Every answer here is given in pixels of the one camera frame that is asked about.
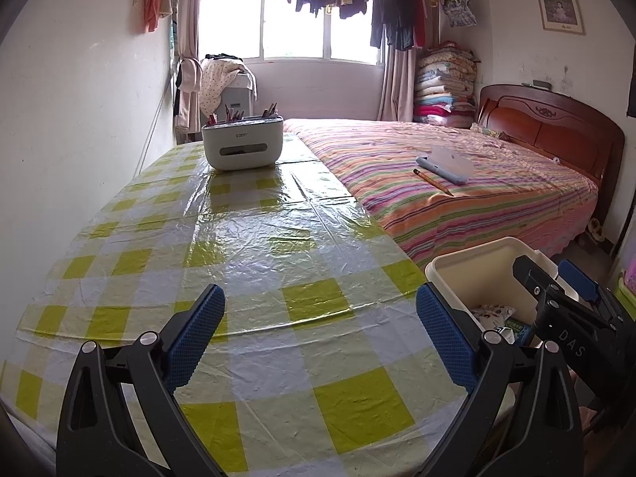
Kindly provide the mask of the cream plastic trash bin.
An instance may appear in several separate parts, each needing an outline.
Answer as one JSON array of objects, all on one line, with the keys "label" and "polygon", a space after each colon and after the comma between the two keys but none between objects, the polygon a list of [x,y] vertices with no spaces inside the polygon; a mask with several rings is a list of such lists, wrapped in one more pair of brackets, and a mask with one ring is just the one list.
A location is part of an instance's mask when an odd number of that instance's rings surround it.
[{"label": "cream plastic trash bin", "polygon": [[512,308],[512,318],[529,325],[536,318],[537,301],[513,276],[513,263],[522,255],[542,268],[568,297],[580,299],[545,254],[513,237],[440,255],[428,263],[425,275],[454,309],[473,313],[484,306]]}]

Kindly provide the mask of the crumpled printed plastic wrapper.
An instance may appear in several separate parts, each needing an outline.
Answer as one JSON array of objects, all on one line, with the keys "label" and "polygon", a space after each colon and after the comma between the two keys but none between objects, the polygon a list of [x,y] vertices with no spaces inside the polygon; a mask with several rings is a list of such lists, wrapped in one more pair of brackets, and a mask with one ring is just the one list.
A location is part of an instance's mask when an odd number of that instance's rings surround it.
[{"label": "crumpled printed plastic wrapper", "polygon": [[516,309],[510,306],[484,305],[470,309],[485,331],[497,331],[506,326],[507,320],[516,313]]}]

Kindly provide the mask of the striped pink bed cover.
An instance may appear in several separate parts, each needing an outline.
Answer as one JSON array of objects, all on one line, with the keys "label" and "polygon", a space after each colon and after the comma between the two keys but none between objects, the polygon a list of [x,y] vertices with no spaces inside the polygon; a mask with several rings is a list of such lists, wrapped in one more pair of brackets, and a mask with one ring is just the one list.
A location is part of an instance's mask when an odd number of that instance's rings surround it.
[{"label": "striped pink bed cover", "polygon": [[296,135],[418,266],[502,237],[551,256],[582,233],[596,182],[471,129],[291,118]]}]

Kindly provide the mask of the red wooden headboard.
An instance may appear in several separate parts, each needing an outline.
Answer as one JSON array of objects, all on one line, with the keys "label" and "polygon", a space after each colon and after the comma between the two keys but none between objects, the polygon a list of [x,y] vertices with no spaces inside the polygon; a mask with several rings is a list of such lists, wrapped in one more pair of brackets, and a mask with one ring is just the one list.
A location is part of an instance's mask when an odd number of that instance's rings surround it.
[{"label": "red wooden headboard", "polygon": [[568,96],[524,85],[481,89],[477,124],[560,161],[598,187],[593,217],[604,222],[619,179],[622,129],[604,113]]}]

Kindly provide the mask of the yellow pencil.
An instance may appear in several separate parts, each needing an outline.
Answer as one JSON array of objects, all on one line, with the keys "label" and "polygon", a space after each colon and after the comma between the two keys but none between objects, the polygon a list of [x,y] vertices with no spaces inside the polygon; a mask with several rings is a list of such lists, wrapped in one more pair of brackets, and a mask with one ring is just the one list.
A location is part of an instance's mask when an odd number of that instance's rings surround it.
[{"label": "yellow pencil", "polygon": [[446,188],[444,185],[442,185],[439,182],[436,182],[435,179],[432,179],[431,176],[427,176],[425,175],[422,171],[418,170],[418,169],[413,169],[413,173],[415,176],[418,176],[419,179],[422,179],[423,181],[425,181],[426,183],[430,184],[433,187],[436,187],[436,189],[442,193],[444,193],[445,195],[451,196],[453,197],[453,193]]}]

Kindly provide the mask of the yellow white checked tablecloth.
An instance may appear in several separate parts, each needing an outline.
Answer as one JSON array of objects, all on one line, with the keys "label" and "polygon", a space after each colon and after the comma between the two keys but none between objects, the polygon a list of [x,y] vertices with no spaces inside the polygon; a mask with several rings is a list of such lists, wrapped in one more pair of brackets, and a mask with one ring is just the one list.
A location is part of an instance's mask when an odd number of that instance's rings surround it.
[{"label": "yellow white checked tablecloth", "polygon": [[423,272],[297,137],[270,168],[217,173],[175,147],[47,276],[1,398],[55,442],[81,343],[159,330],[209,284],[225,313],[177,401],[232,476],[411,476],[465,396],[415,308]]}]

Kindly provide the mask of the stack of folded quilts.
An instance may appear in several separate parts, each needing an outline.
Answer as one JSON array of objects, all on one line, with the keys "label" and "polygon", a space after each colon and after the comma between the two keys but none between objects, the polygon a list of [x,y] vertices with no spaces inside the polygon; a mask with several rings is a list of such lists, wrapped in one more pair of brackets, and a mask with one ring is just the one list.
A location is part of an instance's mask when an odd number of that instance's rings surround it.
[{"label": "stack of folded quilts", "polygon": [[477,61],[471,50],[464,50],[454,41],[427,50],[417,64],[413,121],[470,128],[477,112],[476,80]]}]

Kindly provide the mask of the pink curtain right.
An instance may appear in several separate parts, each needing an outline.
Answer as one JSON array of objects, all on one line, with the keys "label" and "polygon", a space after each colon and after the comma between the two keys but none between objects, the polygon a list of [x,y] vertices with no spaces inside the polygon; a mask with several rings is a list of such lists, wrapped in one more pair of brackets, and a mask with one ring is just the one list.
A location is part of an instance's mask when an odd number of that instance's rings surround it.
[{"label": "pink curtain right", "polygon": [[414,110],[417,50],[387,47],[377,120],[412,122]]}]

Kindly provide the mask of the pink curtain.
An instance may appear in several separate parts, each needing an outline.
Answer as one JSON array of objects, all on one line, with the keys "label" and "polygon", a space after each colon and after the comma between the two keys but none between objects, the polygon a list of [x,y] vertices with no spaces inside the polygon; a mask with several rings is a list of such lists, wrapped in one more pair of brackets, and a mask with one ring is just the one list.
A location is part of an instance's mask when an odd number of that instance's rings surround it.
[{"label": "pink curtain", "polygon": [[387,47],[377,120],[412,122],[414,110],[417,50]]},{"label": "pink curtain", "polygon": [[200,0],[177,1],[177,51],[181,58],[198,59]]}]

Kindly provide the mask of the white desk organizer box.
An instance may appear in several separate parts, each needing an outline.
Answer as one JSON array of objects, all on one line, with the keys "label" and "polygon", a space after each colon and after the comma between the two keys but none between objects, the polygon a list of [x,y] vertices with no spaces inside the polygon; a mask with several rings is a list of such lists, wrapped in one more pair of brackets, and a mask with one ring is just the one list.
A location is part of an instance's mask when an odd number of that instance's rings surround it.
[{"label": "white desk organizer box", "polygon": [[217,170],[273,165],[283,150],[283,117],[275,112],[205,126],[202,138],[208,164]]}]

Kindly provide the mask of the grey cabinet with clothes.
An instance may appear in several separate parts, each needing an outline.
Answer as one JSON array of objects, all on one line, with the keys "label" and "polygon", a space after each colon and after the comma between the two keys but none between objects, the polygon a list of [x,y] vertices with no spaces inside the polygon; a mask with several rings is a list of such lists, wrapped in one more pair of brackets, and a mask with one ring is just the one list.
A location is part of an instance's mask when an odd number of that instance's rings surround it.
[{"label": "grey cabinet with clothes", "polygon": [[239,57],[207,54],[201,62],[194,58],[182,58],[177,71],[179,96],[174,117],[177,132],[199,132],[200,114],[214,114],[221,105],[223,91],[235,83],[238,76],[247,76],[248,88],[258,93],[256,76]]}]

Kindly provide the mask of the pink curtain left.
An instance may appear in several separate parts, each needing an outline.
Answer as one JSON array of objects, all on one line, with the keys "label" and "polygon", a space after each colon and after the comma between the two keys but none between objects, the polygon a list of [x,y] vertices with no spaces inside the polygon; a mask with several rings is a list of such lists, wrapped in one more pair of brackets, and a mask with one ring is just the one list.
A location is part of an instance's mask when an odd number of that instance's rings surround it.
[{"label": "pink curtain left", "polygon": [[177,51],[181,58],[198,59],[200,0],[177,1]]}]

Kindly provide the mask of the framed picture on wall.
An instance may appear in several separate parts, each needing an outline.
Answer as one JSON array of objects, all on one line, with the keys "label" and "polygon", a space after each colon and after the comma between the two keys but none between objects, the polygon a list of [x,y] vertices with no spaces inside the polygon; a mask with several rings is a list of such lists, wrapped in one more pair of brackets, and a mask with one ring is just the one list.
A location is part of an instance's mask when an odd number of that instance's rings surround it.
[{"label": "framed picture on wall", "polygon": [[583,36],[583,19],[578,0],[538,0],[542,28]]}]

